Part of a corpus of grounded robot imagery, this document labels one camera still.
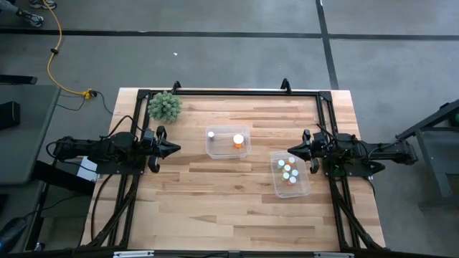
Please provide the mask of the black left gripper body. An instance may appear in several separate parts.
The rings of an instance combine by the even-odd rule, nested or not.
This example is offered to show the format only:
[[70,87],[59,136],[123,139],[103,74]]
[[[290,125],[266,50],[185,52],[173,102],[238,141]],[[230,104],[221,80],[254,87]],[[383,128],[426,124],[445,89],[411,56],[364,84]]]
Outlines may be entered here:
[[148,167],[153,173],[159,172],[160,165],[158,160],[160,158],[164,159],[162,146],[166,136],[166,129],[162,125],[158,126],[156,131],[147,128],[143,134],[143,145],[146,148],[146,154],[149,156]]

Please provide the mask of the grey metal stand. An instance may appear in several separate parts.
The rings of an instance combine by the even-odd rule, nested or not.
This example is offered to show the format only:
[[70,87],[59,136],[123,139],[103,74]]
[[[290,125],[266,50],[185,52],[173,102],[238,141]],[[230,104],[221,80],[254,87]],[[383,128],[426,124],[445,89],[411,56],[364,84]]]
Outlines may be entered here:
[[459,113],[459,99],[396,135],[397,140],[416,137],[428,171],[437,185],[438,196],[419,204],[421,209],[459,206],[459,193],[453,192],[449,178],[459,177],[459,127],[452,125]]

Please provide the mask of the black support beam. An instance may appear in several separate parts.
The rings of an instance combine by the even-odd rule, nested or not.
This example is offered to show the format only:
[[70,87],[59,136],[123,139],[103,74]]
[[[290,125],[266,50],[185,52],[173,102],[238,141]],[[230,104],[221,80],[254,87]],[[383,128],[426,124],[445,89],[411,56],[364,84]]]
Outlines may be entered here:
[[35,162],[31,179],[43,181],[49,185],[65,188],[87,196],[92,195],[95,188],[93,181],[80,178],[41,161]]

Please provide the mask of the green potted plant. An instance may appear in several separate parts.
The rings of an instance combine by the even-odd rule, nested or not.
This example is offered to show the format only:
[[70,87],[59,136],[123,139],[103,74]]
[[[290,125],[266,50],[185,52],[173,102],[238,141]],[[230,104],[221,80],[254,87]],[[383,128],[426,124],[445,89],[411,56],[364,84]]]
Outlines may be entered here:
[[163,91],[154,95],[148,102],[147,111],[150,118],[165,123],[173,123],[178,120],[181,113],[181,100],[171,92]]

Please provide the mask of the black computer mouse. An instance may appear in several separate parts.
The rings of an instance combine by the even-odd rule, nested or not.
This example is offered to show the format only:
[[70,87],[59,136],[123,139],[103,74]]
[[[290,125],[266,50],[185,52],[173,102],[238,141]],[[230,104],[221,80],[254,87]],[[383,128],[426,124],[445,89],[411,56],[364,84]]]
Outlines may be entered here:
[[0,229],[0,254],[7,254],[14,248],[26,227],[26,219],[16,217]]

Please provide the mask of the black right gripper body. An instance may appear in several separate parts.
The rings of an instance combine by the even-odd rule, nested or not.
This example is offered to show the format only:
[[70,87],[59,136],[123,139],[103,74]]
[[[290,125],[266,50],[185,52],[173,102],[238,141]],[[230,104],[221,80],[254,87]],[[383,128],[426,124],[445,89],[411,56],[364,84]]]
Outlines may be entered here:
[[318,158],[323,157],[323,147],[325,146],[325,136],[322,132],[311,134],[310,130],[303,131],[303,142],[306,145],[305,161],[311,163],[310,172],[316,174],[319,169]]

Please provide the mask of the black flat bar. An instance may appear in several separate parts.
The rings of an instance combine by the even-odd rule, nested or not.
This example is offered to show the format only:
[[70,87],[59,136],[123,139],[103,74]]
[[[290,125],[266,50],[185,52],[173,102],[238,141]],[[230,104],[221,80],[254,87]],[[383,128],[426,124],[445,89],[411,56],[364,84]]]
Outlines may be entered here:
[[35,85],[36,77],[21,76],[21,75],[0,75],[0,84],[9,85]]

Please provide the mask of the clear plastic bin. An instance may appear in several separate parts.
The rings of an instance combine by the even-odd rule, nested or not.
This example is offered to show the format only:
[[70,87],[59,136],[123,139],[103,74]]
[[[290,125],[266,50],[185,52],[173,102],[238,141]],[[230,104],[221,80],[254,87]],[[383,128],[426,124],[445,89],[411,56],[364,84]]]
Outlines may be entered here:
[[[214,132],[215,139],[208,139],[207,133]],[[236,134],[245,136],[241,149],[234,147],[233,137]],[[205,151],[213,159],[245,158],[251,151],[250,128],[248,125],[210,125],[205,133]]]
[[[283,168],[278,169],[277,164],[278,160],[284,160],[287,165],[289,157],[295,158],[295,163],[291,165],[291,170],[289,172],[290,177],[292,170],[298,170],[298,177],[296,177],[296,184],[290,186],[288,185],[288,180],[282,180]],[[307,196],[311,187],[308,180],[308,173],[306,171],[307,167],[303,160],[299,157],[289,154],[286,150],[275,151],[270,153],[270,167],[273,175],[273,185],[275,189],[275,195],[282,199],[294,198],[300,196]]]

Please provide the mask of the person's leg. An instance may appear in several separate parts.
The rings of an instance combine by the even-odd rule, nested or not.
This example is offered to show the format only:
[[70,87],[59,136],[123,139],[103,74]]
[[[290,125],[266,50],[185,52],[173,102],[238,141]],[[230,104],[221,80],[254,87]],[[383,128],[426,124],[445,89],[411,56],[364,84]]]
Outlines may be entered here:
[[16,0],[0,0],[0,14],[16,14],[19,8],[15,5]]

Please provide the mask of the white paper sheet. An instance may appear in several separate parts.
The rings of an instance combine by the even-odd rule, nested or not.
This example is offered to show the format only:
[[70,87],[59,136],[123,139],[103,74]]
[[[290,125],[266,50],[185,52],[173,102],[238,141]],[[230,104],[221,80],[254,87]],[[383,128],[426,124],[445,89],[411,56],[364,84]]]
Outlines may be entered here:
[[89,161],[87,156],[84,156],[81,160],[80,167],[77,172],[77,176],[84,178],[88,181],[97,181],[98,174],[95,172],[97,169],[97,164]]

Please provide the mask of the black pouch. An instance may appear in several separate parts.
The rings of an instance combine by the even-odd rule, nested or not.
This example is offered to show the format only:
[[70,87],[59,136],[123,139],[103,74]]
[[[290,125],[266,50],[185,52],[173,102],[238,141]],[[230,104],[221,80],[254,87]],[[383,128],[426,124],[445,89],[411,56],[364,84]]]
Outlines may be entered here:
[[12,128],[21,122],[21,106],[15,101],[0,104],[0,130]]

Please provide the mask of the person's shoe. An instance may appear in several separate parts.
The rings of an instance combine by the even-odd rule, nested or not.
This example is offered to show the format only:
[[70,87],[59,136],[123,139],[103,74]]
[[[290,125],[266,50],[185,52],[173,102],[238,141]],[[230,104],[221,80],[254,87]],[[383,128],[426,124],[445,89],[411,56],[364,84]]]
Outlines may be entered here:
[[55,9],[57,3],[53,0],[29,0],[29,5],[33,9]]
[[22,9],[18,9],[16,15],[33,27],[41,27],[44,21],[42,16],[30,13]]

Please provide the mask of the dark grey desk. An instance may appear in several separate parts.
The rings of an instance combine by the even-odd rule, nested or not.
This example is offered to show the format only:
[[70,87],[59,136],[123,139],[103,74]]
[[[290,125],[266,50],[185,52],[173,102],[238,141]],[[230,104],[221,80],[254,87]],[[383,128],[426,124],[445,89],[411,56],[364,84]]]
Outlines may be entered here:
[[[59,96],[54,85],[0,85],[0,105],[19,105],[19,124],[0,129],[0,185],[30,180]],[[5,117],[0,109],[0,127]]]

